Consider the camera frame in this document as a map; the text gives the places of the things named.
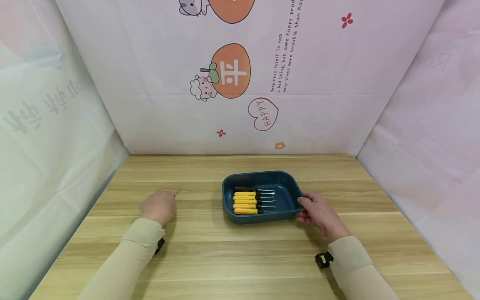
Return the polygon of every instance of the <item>yellow screwdriver handle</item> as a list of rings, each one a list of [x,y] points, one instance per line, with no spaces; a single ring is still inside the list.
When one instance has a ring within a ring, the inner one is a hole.
[[[235,192],[234,196],[255,196],[256,192]]]
[[[257,204],[255,199],[241,199],[241,200],[234,200],[234,204]]]
[[[233,200],[255,200],[255,196],[233,196]]]
[[[239,204],[239,203],[235,203],[233,205],[233,209],[236,209],[236,208],[249,208],[249,209],[256,209],[257,206],[255,204]]]
[[[236,215],[256,215],[258,213],[258,210],[249,208],[235,208],[233,212]]]

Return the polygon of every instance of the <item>finger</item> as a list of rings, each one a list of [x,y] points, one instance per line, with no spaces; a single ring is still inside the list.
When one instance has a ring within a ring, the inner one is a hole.
[[[297,200],[300,203],[300,205],[303,206],[303,208],[305,208],[306,210],[309,210],[310,208],[312,208],[313,203],[310,199],[305,197],[300,197]]]
[[[300,223],[304,223],[304,224],[312,224],[312,219],[311,218],[303,218],[303,217],[298,217],[297,218],[297,221],[299,221]]]
[[[318,198],[318,194],[314,192],[311,192],[311,191],[302,191],[302,192],[304,197],[309,198],[313,202],[315,202],[315,199]]]
[[[302,210],[302,211],[299,213],[299,216],[304,217],[304,218],[307,218],[307,217],[310,217],[310,214],[308,213],[308,211]]]

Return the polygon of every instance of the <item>wall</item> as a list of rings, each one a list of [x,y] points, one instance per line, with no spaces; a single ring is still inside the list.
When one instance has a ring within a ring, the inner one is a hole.
[[[180,2],[58,1],[131,153],[356,155],[443,3]]]
[[[53,0],[0,2],[0,99],[0,299],[24,299],[127,152]]]
[[[480,2],[448,0],[358,156],[480,299]]]

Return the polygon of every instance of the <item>screwdriver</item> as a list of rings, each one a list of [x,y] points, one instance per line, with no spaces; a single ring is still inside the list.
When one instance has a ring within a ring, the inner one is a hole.
[[[263,213],[276,213],[276,212],[264,212],[261,209],[249,209],[249,208],[235,208],[233,213],[236,215],[257,215]]]
[[[259,193],[259,192],[235,192],[234,193],[235,196],[263,196],[263,195],[275,195],[275,192],[263,192],[263,193]]]
[[[233,200],[261,200],[261,199],[269,199],[273,198],[273,196],[268,197],[260,197],[260,196],[233,196]]]
[[[262,207],[275,208],[275,206],[261,206],[259,204],[239,204],[235,203],[233,209],[235,208],[251,208],[251,209],[261,209]]]
[[[268,202],[275,202],[275,200],[270,200],[270,201],[260,201],[260,200],[255,200],[255,199],[242,199],[242,200],[234,200],[234,204],[262,204],[262,203],[268,203]]]
[[[257,188],[251,188],[249,186],[236,186],[233,188],[233,191],[234,192],[256,192],[256,191],[260,191],[260,192],[275,192],[273,190],[259,190]]]

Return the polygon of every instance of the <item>cartoon sheep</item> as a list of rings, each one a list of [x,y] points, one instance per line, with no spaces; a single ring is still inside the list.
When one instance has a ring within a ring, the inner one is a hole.
[[[186,16],[198,16],[207,14],[208,0],[179,0],[180,13]]]
[[[215,98],[216,90],[212,85],[212,78],[200,77],[195,75],[195,79],[190,81],[190,93],[197,98],[197,100],[206,101],[210,98]]]

